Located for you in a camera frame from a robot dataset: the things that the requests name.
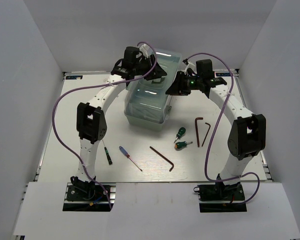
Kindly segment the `green toolbox with clear lid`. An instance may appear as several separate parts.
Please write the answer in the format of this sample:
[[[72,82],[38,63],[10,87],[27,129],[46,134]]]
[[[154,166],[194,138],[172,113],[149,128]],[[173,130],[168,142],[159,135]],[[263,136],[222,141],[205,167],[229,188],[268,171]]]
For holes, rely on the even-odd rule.
[[[167,95],[166,90],[181,69],[182,54],[161,49],[156,54],[158,64],[167,75],[131,82],[124,100],[124,115],[130,125],[159,132],[172,108],[172,96]]]

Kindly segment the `long brown hex key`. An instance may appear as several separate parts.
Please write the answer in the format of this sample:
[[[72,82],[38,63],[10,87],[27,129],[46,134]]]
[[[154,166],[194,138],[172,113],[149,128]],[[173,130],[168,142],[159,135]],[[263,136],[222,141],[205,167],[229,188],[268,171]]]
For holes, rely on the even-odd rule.
[[[199,127],[198,127],[198,121],[203,120],[203,117],[196,117],[194,120],[194,125],[195,125],[195,134],[196,134],[196,143],[197,147],[200,147],[200,134],[199,134]]]

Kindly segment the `large brown hex key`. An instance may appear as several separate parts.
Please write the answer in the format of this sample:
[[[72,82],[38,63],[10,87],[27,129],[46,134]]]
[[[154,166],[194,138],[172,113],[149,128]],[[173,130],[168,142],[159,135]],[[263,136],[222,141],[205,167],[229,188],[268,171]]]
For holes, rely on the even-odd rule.
[[[155,152],[158,156],[160,156],[162,159],[164,159],[167,163],[171,165],[169,172],[171,172],[174,169],[174,163],[169,160],[166,156],[164,156],[162,153],[160,153],[158,150],[156,150],[154,147],[150,146],[149,147],[153,152]]]

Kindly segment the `blue handled screwdriver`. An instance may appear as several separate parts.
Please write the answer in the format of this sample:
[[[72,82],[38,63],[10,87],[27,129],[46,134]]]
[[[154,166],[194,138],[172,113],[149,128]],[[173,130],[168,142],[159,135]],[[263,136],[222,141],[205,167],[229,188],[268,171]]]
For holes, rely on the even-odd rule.
[[[137,163],[131,158],[131,156],[129,155],[129,153],[122,147],[122,146],[119,146],[118,147],[120,152],[126,157],[128,158],[141,172],[143,171],[138,165]]]

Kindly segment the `small green black screwdriver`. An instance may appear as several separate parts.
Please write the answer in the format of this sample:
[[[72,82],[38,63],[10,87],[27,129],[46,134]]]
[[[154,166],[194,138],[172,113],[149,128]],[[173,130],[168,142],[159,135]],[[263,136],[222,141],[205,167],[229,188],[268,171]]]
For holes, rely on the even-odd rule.
[[[109,164],[109,165],[112,165],[113,162],[112,162],[111,156],[110,156],[109,151],[108,151],[108,149],[107,149],[107,147],[106,147],[106,145],[105,145],[105,143],[104,143],[103,140],[102,140],[102,143],[103,143],[103,148],[104,148],[104,151],[105,151],[105,155],[106,155],[108,164]]]

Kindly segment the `small brown hex key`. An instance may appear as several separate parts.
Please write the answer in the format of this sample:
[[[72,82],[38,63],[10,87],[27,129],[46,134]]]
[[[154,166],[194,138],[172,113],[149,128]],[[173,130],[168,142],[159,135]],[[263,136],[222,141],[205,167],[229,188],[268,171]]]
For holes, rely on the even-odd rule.
[[[205,122],[204,124],[208,126],[208,129],[207,129],[207,131],[206,131],[206,134],[205,134],[205,137],[204,137],[203,142],[202,142],[202,144],[201,144],[201,147],[204,146],[204,144],[205,144],[205,142],[206,142],[206,140],[207,140],[208,134],[209,134],[209,132],[210,132],[210,129],[211,129],[211,124],[210,124],[210,123]]]

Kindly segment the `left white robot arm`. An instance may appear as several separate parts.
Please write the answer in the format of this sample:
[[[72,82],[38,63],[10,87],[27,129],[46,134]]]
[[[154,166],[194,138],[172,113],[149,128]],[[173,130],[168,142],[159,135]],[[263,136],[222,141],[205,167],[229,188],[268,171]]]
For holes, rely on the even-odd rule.
[[[78,193],[84,199],[89,200],[96,193],[96,187],[90,183],[96,179],[96,155],[99,143],[107,132],[105,114],[108,108],[133,79],[151,81],[165,76],[167,73],[159,65],[154,48],[145,42],[139,42],[138,47],[128,46],[125,49],[123,58],[115,63],[105,86],[90,101],[77,106],[80,165],[71,181],[82,183]]]

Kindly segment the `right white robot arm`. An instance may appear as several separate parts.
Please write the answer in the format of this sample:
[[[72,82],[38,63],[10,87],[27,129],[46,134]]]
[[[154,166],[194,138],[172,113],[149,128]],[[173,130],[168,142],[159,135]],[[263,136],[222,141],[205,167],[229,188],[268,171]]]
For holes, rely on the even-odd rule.
[[[216,77],[210,59],[196,62],[197,73],[178,71],[172,85],[165,92],[171,96],[187,96],[198,90],[214,102],[231,124],[227,140],[228,160],[218,174],[216,195],[226,200],[234,193],[248,163],[266,145],[266,118],[254,114],[231,94],[231,88],[222,77]]]

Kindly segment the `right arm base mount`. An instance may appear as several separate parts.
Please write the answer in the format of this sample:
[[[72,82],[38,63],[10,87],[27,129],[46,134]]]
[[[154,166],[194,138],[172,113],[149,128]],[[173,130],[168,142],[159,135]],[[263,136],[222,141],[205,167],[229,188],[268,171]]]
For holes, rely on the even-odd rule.
[[[241,184],[235,189],[221,193],[214,184],[200,184],[193,188],[198,194],[200,213],[247,212],[244,190]]]

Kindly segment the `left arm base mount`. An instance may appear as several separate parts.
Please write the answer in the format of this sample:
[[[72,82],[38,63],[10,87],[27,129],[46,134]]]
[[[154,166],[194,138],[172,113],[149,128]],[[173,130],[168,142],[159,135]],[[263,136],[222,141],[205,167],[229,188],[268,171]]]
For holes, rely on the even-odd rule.
[[[100,186],[72,176],[67,184],[62,210],[64,212],[110,212],[115,203],[116,185]]]

